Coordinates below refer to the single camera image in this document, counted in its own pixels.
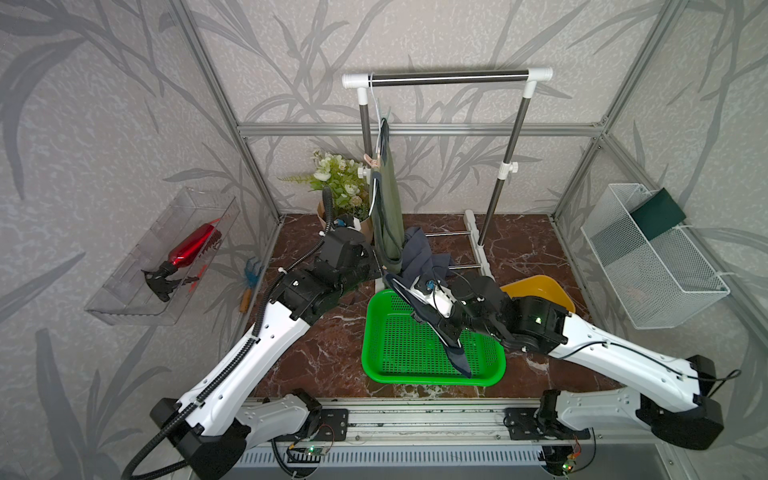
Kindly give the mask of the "blue-grey tank top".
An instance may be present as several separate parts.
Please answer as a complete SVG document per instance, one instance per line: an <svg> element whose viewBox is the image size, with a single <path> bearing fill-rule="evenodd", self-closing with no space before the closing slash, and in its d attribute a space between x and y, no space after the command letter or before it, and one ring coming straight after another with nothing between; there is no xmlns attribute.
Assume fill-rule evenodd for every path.
<svg viewBox="0 0 768 480"><path fill-rule="evenodd" d="M448 286L446 277L450 265L449 254L434 254L426 233L420 227L411 227L405 232L402 271L399 274L387 272L383 276L386 286L412 309L412 317L418 323L427 325L439 341L440 320L444 317L433 307L419 301L412 293L412 286L420 276L439 280L442 285ZM461 340L460 348L447 348L441 341L440 343L452 367L462 376L471 378L470 363Z"/></svg>

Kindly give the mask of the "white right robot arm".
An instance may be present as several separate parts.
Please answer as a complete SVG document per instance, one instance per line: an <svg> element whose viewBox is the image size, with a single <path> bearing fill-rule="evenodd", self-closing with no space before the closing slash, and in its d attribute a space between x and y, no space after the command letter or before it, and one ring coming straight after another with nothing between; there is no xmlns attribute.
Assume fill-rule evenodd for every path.
<svg viewBox="0 0 768 480"><path fill-rule="evenodd" d="M588 368L620 388L592 393L544 394L543 424L570 430L635 426L674 446L703 451L725 430L718 385L737 377L718 375L703 355L676 358L599 329L567 307L537 295L511 296L489 277L453 288L439 287L427 305L433 327L455 369L470 375L460 336L488 336L503 347L546 355Z"/></svg>

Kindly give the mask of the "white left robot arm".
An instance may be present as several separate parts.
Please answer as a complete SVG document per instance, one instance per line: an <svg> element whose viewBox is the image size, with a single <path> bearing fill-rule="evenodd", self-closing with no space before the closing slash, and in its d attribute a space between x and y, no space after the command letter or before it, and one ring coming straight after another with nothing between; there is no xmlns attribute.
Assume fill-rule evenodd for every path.
<svg viewBox="0 0 768 480"><path fill-rule="evenodd" d="M333 195L322 191L326 227L300 261L283 269L267 290L251 328L214 369L179 399L162 399L151 412L159 431L128 462L121 476L138 479L139 465L163 441L180 461L144 473L158 479L190 469L200 479L220 479L246 450L300 431L318 403L289 394L246 412L245 401L283 355L325 313L360 284L377 278L380 267L365 236L333 225Z"/></svg>

